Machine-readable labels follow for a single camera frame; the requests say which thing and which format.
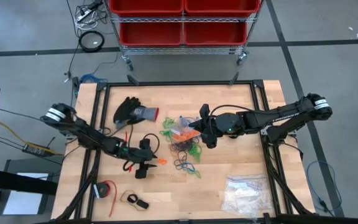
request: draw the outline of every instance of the wire shelf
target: wire shelf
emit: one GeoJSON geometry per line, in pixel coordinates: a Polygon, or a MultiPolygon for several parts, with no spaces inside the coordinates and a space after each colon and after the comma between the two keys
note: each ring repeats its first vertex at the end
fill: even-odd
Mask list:
{"type": "Polygon", "coordinates": [[[204,55],[204,54],[243,54],[244,46],[204,46],[204,47],[126,47],[122,46],[122,52],[128,55],[181,55],[181,54],[193,54],[193,55],[204,55]]]}
{"type": "Polygon", "coordinates": [[[113,17],[112,22],[255,22],[255,18],[250,17],[113,17]]]}

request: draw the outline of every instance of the red storage bin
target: red storage bin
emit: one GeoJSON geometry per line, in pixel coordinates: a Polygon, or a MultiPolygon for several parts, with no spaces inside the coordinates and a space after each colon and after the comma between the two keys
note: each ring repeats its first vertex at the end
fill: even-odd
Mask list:
{"type": "Polygon", "coordinates": [[[126,46],[174,46],[181,44],[180,22],[122,22],[119,38],[126,46]]]}
{"type": "Polygon", "coordinates": [[[185,0],[187,16],[195,17],[248,17],[259,7],[259,0],[185,0]]]}
{"type": "Polygon", "coordinates": [[[245,22],[187,22],[186,45],[242,45],[247,40],[245,22]]]}
{"type": "Polygon", "coordinates": [[[121,17],[181,16],[184,0],[110,0],[111,12],[121,17]]]}

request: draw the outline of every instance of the metal shelving cart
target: metal shelving cart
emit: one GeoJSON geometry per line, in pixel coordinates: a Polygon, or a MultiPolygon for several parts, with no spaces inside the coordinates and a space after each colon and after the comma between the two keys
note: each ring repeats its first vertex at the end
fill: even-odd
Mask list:
{"type": "Polygon", "coordinates": [[[262,10],[265,0],[260,1],[259,10],[254,16],[249,17],[188,17],[183,12],[181,17],[119,17],[109,10],[108,0],[103,0],[106,7],[109,20],[114,30],[119,48],[122,52],[122,59],[127,64],[129,70],[133,70],[133,64],[128,55],[224,55],[235,54],[238,55],[237,64],[241,65],[247,59],[249,53],[247,51],[248,40],[254,30],[256,22],[258,21],[259,14],[262,10]],[[238,46],[188,46],[182,44],[175,47],[128,47],[120,42],[119,34],[117,31],[117,22],[250,22],[252,23],[248,34],[247,40],[244,45],[238,46]]]}

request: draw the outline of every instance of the black metal frame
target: black metal frame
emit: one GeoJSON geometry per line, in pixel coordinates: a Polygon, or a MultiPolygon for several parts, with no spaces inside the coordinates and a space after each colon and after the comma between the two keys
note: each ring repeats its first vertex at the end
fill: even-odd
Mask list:
{"type": "MultiPolygon", "coordinates": [[[[172,85],[228,85],[229,82],[227,81],[203,81],[203,82],[143,82],[143,83],[139,83],[139,86],[172,86],[172,85]]],[[[269,104],[267,102],[267,97],[266,97],[266,92],[265,92],[265,88],[264,88],[264,83],[263,80],[239,80],[236,81],[234,83],[234,85],[249,85],[250,86],[250,90],[251,90],[251,95],[252,95],[252,100],[254,103],[254,107],[255,109],[259,110],[259,104],[258,104],[258,97],[256,94],[256,89],[258,88],[260,90],[261,96],[262,96],[262,103],[264,106],[265,110],[269,109],[269,104]]],[[[101,115],[101,121],[100,121],[100,128],[104,127],[104,124],[106,122],[106,112],[107,112],[107,108],[108,108],[108,102],[109,102],[109,91],[110,88],[112,87],[118,87],[118,86],[135,86],[132,83],[99,83],[96,87],[96,94],[95,94],[95,98],[94,98],[94,105],[93,105],[93,111],[92,111],[92,118],[91,118],[91,123],[90,125],[92,127],[95,126],[96,123],[96,116],[98,114],[98,105],[99,105],[99,100],[100,100],[100,93],[102,89],[105,89],[105,94],[104,94],[104,101],[103,101],[103,108],[102,108],[102,115],[101,115]]],[[[263,148],[263,152],[264,152],[264,157],[265,157],[265,161],[266,161],[266,165],[269,163],[271,163],[270,160],[270,151],[269,151],[269,144],[267,142],[266,138],[263,138],[263,136],[261,135],[261,141],[262,141],[262,148],[263,148]]],[[[283,164],[281,161],[281,157],[280,157],[280,151],[278,150],[278,147],[273,147],[273,153],[275,155],[275,162],[278,168],[278,176],[283,180],[283,183],[285,184],[285,175],[284,175],[284,171],[283,171],[283,164]]],[[[84,162],[83,162],[83,168],[82,168],[82,173],[81,173],[81,181],[80,181],[80,186],[83,184],[83,182],[85,181],[86,175],[87,175],[87,170],[88,170],[88,166],[90,163],[90,151],[86,151],[85,152],[85,158],[84,158],[84,162]]],[[[100,160],[100,151],[98,151],[96,153],[95,156],[95,161],[99,164],[99,160],[100,160]]],[[[269,181],[269,185],[270,185],[270,191],[272,193],[272,203],[273,203],[273,207],[275,210],[275,214],[276,216],[283,214],[280,208],[280,202],[278,201],[278,194],[277,194],[277,188],[276,188],[276,184],[275,184],[275,179],[273,178],[272,174],[270,174],[269,172],[267,172],[268,175],[268,181],[269,181]]],[[[290,203],[290,200],[288,199],[288,197],[284,194],[283,191],[283,196],[284,196],[284,202],[285,202],[285,208],[288,214],[293,214],[292,211],[292,206],[290,203]]],[[[88,208],[87,208],[87,213],[86,213],[86,217],[89,218],[91,220],[92,218],[92,214],[93,214],[93,205],[94,205],[94,195],[93,195],[93,191],[91,191],[90,195],[89,195],[89,200],[88,200],[88,208]]],[[[80,201],[79,205],[76,208],[75,211],[75,218],[80,218],[81,211],[82,208],[82,200],[80,201]]],[[[266,222],[266,218],[258,218],[257,222],[258,223],[265,223],[266,222]]],[[[254,223],[253,220],[247,220],[244,218],[232,218],[232,219],[205,219],[205,220],[152,220],[152,221],[127,221],[127,222],[123,222],[123,221],[111,221],[111,222],[92,222],[92,223],[99,223],[99,224],[108,224],[108,223],[254,223]]]]}

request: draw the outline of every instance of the orange object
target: orange object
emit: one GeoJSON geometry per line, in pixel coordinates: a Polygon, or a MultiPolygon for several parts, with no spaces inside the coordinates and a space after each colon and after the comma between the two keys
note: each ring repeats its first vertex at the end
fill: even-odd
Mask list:
{"type": "Polygon", "coordinates": [[[160,158],[160,159],[158,159],[158,163],[161,165],[165,165],[165,164],[167,164],[167,160],[160,158]]]}
{"type": "Polygon", "coordinates": [[[172,138],[173,138],[173,140],[175,140],[177,142],[183,142],[183,141],[189,140],[189,139],[194,138],[199,135],[200,135],[200,133],[198,131],[192,129],[186,133],[180,133],[180,134],[174,133],[172,135],[172,138]]]}

